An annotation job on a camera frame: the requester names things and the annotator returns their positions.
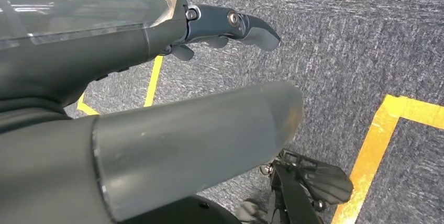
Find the gray cylindrical tube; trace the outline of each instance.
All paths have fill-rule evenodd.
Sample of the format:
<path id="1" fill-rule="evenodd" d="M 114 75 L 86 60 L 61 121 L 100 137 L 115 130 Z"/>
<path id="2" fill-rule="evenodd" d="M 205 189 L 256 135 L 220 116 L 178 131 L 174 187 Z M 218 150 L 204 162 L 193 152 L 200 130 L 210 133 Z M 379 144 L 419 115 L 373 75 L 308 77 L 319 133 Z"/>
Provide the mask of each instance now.
<path id="1" fill-rule="evenodd" d="M 294 85 L 275 82 L 101 116 L 94 152 L 110 214 L 126 220 L 269 161 L 302 104 Z"/>

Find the metal screw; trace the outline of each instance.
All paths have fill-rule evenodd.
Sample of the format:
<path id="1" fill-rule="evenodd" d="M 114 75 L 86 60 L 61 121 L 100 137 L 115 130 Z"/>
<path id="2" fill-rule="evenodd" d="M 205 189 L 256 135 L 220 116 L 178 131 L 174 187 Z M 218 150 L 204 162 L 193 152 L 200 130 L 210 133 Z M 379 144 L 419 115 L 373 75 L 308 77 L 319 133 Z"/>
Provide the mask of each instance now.
<path id="1" fill-rule="evenodd" d="M 239 25 L 239 15 L 236 13 L 236 11 L 232 10 L 228 13 L 228 23 L 233 27 L 237 27 Z"/>
<path id="2" fill-rule="evenodd" d="M 325 209 L 325 204 L 322 200 L 315 200 L 312 202 L 312 205 L 317 212 L 322 212 Z"/>
<path id="3" fill-rule="evenodd" d="M 189 9 L 185 12 L 185 17 L 187 20 L 196 20 L 197 12 L 194 9 Z"/>

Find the transparent plastic cover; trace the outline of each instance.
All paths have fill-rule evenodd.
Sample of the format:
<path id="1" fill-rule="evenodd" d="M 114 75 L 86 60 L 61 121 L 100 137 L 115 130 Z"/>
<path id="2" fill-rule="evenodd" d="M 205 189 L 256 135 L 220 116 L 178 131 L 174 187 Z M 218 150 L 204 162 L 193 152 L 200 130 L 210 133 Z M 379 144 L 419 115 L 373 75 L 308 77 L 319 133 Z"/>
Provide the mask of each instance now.
<path id="1" fill-rule="evenodd" d="M 156 26 L 177 0 L 0 0 L 0 49 Z"/>

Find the yellow floor tape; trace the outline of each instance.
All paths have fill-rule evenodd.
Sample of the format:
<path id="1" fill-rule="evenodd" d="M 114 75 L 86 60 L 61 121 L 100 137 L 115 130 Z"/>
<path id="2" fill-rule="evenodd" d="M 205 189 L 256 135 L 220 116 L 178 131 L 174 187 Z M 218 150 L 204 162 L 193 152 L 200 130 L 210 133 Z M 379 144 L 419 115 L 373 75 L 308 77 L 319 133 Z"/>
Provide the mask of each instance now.
<path id="1" fill-rule="evenodd" d="M 332 224 L 356 222 L 399 118 L 444 129 L 443 106 L 387 95 L 373 118 L 351 172 L 354 185 L 351 199 L 338 206 Z"/>
<path id="2" fill-rule="evenodd" d="M 162 56 L 157 56 L 156 59 L 154 60 L 154 66 L 151 72 L 150 83 L 148 84 L 148 89 L 147 89 L 147 97 L 145 98 L 145 104 L 143 105 L 144 107 L 148 107 L 153 104 L 154 95 L 156 93 L 156 88 L 157 88 L 157 81 L 159 80 L 160 69 L 162 68 L 162 61 L 163 61 Z M 85 93 L 83 93 L 82 96 L 80 96 L 79 100 L 77 101 L 77 110 L 83 111 L 87 115 L 98 115 L 99 113 L 96 110 L 94 110 L 93 108 L 85 104 L 85 102 L 83 102 L 84 96 Z"/>

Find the black bracket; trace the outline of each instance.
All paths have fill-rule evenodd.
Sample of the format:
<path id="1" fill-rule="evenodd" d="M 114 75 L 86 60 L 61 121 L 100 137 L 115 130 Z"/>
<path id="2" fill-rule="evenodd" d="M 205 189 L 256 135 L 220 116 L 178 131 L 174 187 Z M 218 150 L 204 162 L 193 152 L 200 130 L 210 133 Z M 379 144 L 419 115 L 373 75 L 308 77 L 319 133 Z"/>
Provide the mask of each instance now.
<path id="1" fill-rule="evenodd" d="M 288 150 L 260 168 L 270 177 L 270 224 L 323 223 L 317 212 L 326 204 L 347 202 L 353 191 L 352 182 L 341 168 Z"/>

